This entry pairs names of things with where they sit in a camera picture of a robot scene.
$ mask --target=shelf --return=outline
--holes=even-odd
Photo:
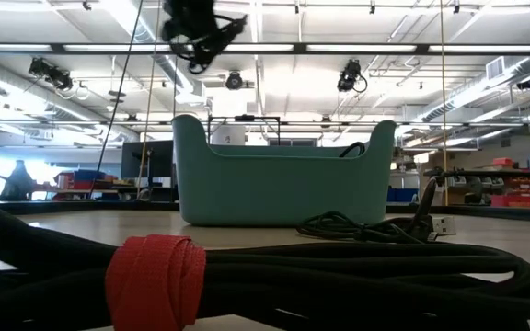
[[[37,189],[35,192],[47,192],[47,193],[89,193],[91,189]],[[118,193],[117,189],[97,189],[93,190],[94,193]]]
[[[424,176],[427,177],[530,177],[530,172],[522,171],[481,171],[481,170],[468,170],[468,171],[426,171]]]

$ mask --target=security camera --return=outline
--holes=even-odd
[[[243,79],[240,77],[240,72],[230,72],[226,79],[226,88],[229,90],[239,90],[243,87]]]

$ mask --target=black cable bundle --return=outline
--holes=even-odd
[[[0,330],[110,325],[117,247],[0,211]],[[476,245],[325,243],[207,252],[198,318],[237,314],[286,330],[528,330],[530,264]],[[467,273],[508,273],[501,282]]]

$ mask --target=metal frame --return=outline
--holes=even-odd
[[[210,119],[203,120],[202,124],[207,124],[208,126],[212,123],[222,123],[224,120],[233,120],[234,117],[211,117]],[[278,129],[281,126],[301,126],[301,127],[320,127],[324,126],[353,126],[353,127],[374,127],[379,122],[377,121],[331,121],[331,122],[317,122],[317,121],[287,121],[281,120],[280,117],[255,117],[255,120],[265,119],[265,120],[277,120]],[[171,126],[171,120],[150,120],[148,122],[149,126]],[[407,120],[396,120],[397,125],[410,125],[415,127],[426,127],[430,128],[441,128],[444,125],[447,127],[466,127],[466,128],[526,128],[530,126],[530,123],[507,123],[507,122],[413,122]],[[0,124],[11,124],[11,125],[21,125],[21,124],[46,124],[46,125],[108,125],[109,120],[0,120]],[[142,121],[127,121],[127,120],[116,120],[113,123],[114,125],[122,126],[144,126],[145,122]],[[227,121],[226,125],[248,125],[248,126],[266,126],[270,125],[267,122],[258,122],[258,121]]]
[[[84,48],[83,50],[70,51],[71,46]],[[167,43],[157,43],[157,51],[154,53],[155,44],[138,43],[132,51],[116,51],[114,49],[128,50],[128,43],[34,43],[34,42],[0,42],[0,54],[25,54],[25,55],[172,55],[173,51]],[[310,50],[309,46],[338,47],[343,48],[334,51]],[[480,55],[530,55],[530,51],[508,51],[503,48],[521,48],[530,44],[469,44],[469,43],[446,43],[445,56],[480,56]],[[452,51],[449,47],[492,47],[488,51]],[[345,43],[345,42],[260,42],[260,43],[233,43],[222,51],[222,54],[257,54],[257,55],[419,55],[419,56],[441,56],[441,45],[437,43]]]

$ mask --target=ceiling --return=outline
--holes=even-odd
[[[138,6],[137,1],[89,1],[93,10],[86,11],[81,1],[1,0],[0,42],[127,43],[131,35],[122,27],[116,11]],[[454,1],[444,2],[449,4],[443,17],[445,42],[530,44],[528,0],[460,0],[463,10],[457,14],[451,7]],[[294,0],[220,0],[216,1],[215,8],[217,14],[231,18],[240,18],[245,13],[249,14],[249,21],[256,18],[258,23],[247,24],[235,42],[441,42],[439,0],[376,0],[373,15],[369,14],[370,3],[300,0],[299,14],[295,13]],[[150,29],[156,27],[157,14],[160,24],[168,19],[158,8],[158,1],[144,0],[142,19]],[[76,95],[75,90],[64,94],[64,97],[73,96],[68,102],[100,117],[110,117],[107,107],[112,104],[108,91],[118,89],[125,56],[116,57],[113,74],[112,59],[107,55],[46,55],[44,58],[69,70],[75,86],[79,83],[86,86]],[[362,64],[369,83],[367,91],[357,97],[340,94],[336,87],[340,71],[353,58]],[[259,79],[262,113],[266,115],[303,121],[320,120],[322,115],[332,115],[334,120],[409,120],[406,111],[422,109],[442,99],[443,83],[448,95],[484,74],[485,65],[494,59],[490,56],[446,57],[444,82],[439,56],[260,55],[255,60],[253,55],[221,55],[198,76],[186,72],[185,61],[178,60],[178,65],[189,79],[205,84],[208,97],[220,93],[223,77],[230,71],[239,71],[243,79],[251,82]],[[30,55],[0,54],[0,67],[34,82],[34,77],[28,74],[31,60]],[[154,71],[156,83],[151,86],[152,66],[149,56],[131,56],[123,87],[127,96],[119,105],[118,119],[136,114],[144,120],[151,87],[151,120],[170,120],[173,113],[183,112],[207,117],[203,104],[174,102],[177,92],[158,66]],[[38,81],[36,85],[51,95],[54,93],[45,82]],[[252,95],[248,94],[247,112],[258,111],[255,100],[253,90]],[[466,108],[477,108],[482,113],[510,102],[508,88],[497,88],[473,100]]]

